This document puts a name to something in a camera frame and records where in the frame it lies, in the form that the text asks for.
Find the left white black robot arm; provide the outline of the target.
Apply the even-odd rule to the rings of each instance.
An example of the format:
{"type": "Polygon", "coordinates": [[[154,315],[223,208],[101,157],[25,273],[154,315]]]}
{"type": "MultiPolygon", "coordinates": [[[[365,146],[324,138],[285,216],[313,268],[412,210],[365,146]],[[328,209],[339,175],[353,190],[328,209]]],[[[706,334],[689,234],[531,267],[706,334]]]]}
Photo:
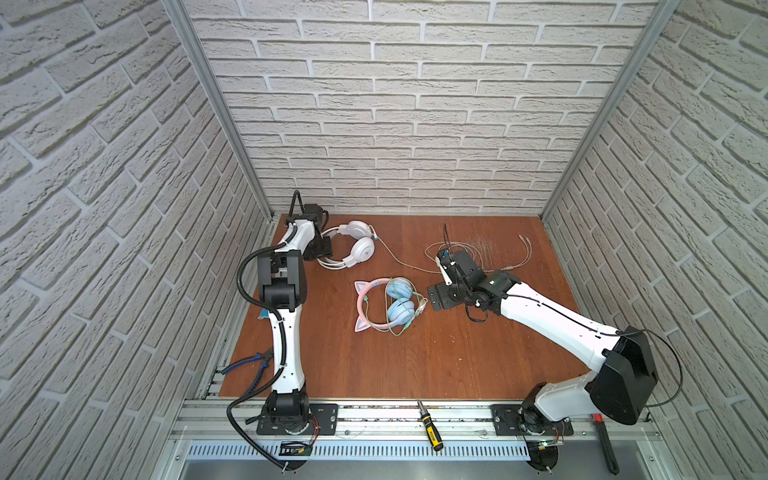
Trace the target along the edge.
{"type": "Polygon", "coordinates": [[[304,252],[317,236],[315,222],[294,220],[277,245],[256,257],[258,299],[268,311],[274,353],[274,382],[264,415],[294,432],[310,422],[300,317],[308,296],[304,252]]]}

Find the pink blue cat-ear headphones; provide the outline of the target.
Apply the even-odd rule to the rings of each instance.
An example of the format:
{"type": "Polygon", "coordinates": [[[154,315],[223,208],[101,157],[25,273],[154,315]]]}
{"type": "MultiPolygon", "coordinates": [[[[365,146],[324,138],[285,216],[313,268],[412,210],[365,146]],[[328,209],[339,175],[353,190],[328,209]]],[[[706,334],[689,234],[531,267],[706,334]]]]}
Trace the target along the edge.
{"type": "Polygon", "coordinates": [[[414,284],[404,277],[378,278],[371,281],[355,281],[357,295],[357,319],[354,331],[366,330],[402,335],[425,310],[427,299],[419,293],[414,284]],[[373,291],[383,289],[384,320],[373,321],[370,305],[373,291]]]}

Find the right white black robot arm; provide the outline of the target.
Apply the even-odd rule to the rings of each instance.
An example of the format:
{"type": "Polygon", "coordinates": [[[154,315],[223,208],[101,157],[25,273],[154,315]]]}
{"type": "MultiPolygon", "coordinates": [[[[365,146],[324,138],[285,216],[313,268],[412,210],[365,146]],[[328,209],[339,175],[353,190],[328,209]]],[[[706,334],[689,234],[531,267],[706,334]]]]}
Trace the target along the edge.
{"type": "Polygon", "coordinates": [[[645,333],[619,330],[584,317],[538,293],[506,271],[487,273],[464,250],[438,251],[442,282],[429,287],[435,311],[462,305],[516,321],[568,350],[588,373],[559,383],[535,385],[518,409],[522,429],[541,435],[573,416],[602,414],[637,423],[658,382],[645,333]]]}

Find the white headphones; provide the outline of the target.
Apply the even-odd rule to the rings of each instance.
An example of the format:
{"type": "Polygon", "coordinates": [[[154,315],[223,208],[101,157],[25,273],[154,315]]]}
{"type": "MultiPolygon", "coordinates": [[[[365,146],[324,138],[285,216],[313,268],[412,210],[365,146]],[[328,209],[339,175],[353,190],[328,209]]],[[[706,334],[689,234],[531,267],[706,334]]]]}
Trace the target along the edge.
{"type": "Polygon", "coordinates": [[[317,262],[328,270],[344,270],[368,261],[375,252],[375,229],[359,220],[328,228],[321,232],[321,253],[317,262]],[[346,256],[333,258],[332,243],[335,237],[344,236],[354,240],[346,256]]]}

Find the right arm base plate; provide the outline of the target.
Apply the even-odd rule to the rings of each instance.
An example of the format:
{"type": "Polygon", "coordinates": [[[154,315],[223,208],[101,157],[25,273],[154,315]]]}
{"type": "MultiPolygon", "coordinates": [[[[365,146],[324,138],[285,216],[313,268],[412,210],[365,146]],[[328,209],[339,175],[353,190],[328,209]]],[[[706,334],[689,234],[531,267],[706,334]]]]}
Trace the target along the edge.
{"type": "Polygon", "coordinates": [[[574,429],[569,421],[553,422],[535,407],[522,404],[492,404],[491,417],[497,436],[572,436],[574,429]]]}

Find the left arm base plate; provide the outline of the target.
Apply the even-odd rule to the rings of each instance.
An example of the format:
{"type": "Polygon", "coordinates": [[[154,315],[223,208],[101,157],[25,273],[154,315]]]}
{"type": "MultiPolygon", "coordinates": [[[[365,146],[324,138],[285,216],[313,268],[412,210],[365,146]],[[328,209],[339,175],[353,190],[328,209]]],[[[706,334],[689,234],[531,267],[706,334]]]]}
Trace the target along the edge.
{"type": "Polygon", "coordinates": [[[258,418],[256,432],[260,436],[307,436],[319,429],[320,436],[336,433],[339,405],[335,403],[310,403],[300,410],[282,414],[264,406],[258,418]]]}

